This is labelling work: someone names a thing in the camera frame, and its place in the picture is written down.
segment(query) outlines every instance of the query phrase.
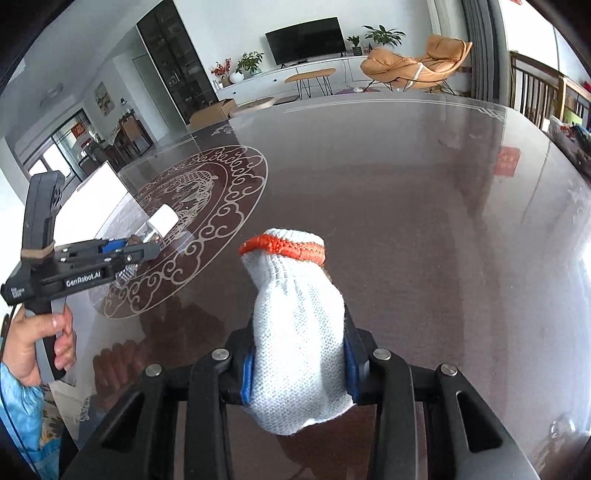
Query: white knit glove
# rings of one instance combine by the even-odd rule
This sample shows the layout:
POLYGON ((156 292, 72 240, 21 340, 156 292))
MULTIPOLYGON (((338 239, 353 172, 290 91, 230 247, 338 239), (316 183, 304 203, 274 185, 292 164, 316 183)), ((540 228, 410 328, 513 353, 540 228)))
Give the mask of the white knit glove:
POLYGON ((320 268, 323 240, 270 229, 245 243, 241 254, 259 290, 252 400, 246 409, 264 430, 278 435, 343 414, 353 405, 345 383, 345 305, 320 268))

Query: black cable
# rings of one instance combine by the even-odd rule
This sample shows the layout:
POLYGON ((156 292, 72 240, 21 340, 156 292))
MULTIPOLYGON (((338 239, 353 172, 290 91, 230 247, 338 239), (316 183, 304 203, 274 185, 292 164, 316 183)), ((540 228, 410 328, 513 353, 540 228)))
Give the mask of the black cable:
MULTIPOLYGON (((6 339, 8 337, 8 329, 10 328, 10 324, 12 323, 12 318, 14 317, 14 311, 16 309, 17 309, 16 306, 12 307, 12 312, 10 314, 10 317, 8 317, 8 316, 7 316, 8 318, 7 317, 4 317, 5 324, 2 325, 2 333, 3 333, 3 335, 2 335, 2 345, 0 345, 0 361, 2 361, 2 359, 4 358, 4 347, 6 346, 6 339)), ((25 452, 25 454, 27 455, 27 458, 29 460, 29 463, 33 467, 33 470, 35 470, 35 474, 39 478, 41 478, 41 475, 39 474, 39 470, 37 470, 37 467, 33 463, 33 459, 31 458, 31 455, 29 454, 29 451, 25 447, 25 443, 22 441, 22 438, 21 438, 20 434, 18 433, 17 428, 14 426, 14 422, 12 421, 12 417, 10 416, 10 413, 8 412, 8 409, 6 408, 6 402, 4 401, 4 394, 2 393, 2 369, 0 369, 0 401, 2 402, 2 408, 6 412, 6 416, 8 417, 8 421, 10 422, 10 425, 11 425, 14 433, 17 434, 18 441, 21 442, 21 447, 22 447, 23 451, 25 452)))

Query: potted plant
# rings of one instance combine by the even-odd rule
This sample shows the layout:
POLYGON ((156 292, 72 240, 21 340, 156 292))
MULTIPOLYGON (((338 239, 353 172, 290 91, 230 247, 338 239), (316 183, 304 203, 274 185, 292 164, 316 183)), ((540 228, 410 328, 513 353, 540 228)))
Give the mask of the potted plant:
POLYGON ((363 51, 359 46, 359 35, 351 35, 350 37, 347 37, 347 41, 350 41, 353 44, 353 55, 356 57, 363 55, 363 51))
POLYGON ((218 61, 216 62, 216 67, 212 70, 212 73, 216 77, 220 77, 222 80, 222 85, 224 87, 230 86, 230 78, 228 77, 228 72, 230 71, 230 63, 231 59, 226 59, 224 65, 221 65, 218 61))
POLYGON ((263 53, 258 53, 257 51, 245 53, 238 62, 236 71, 242 73, 243 70, 246 70, 247 72, 250 72, 251 76, 260 73, 261 69, 258 65, 262 62, 263 55, 263 53))
POLYGON ((402 45, 402 37, 406 37, 406 33, 401 32, 392 28, 386 30, 383 25, 379 25, 379 28, 370 27, 364 25, 369 31, 365 34, 365 38, 371 38, 377 44, 394 51, 396 45, 402 45))

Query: television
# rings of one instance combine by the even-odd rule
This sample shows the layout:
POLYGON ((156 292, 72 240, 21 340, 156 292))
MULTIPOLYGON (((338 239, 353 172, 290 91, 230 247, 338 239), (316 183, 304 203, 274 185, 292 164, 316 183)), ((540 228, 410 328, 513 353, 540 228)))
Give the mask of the television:
POLYGON ((267 33, 267 41, 278 65, 346 51, 336 17, 280 28, 267 33))

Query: cardboard box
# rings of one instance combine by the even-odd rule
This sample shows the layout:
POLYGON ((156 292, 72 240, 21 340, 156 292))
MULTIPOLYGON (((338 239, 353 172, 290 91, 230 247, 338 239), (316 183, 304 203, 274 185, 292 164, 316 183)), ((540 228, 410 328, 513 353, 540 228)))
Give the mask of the cardboard box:
POLYGON ((203 110, 198 110, 191 115, 191 119, 189 120, 191 128, 197 130, 227 120, 230 118, 230 113, 232 113, 237 107, 236 100, 226 98, 203 110))

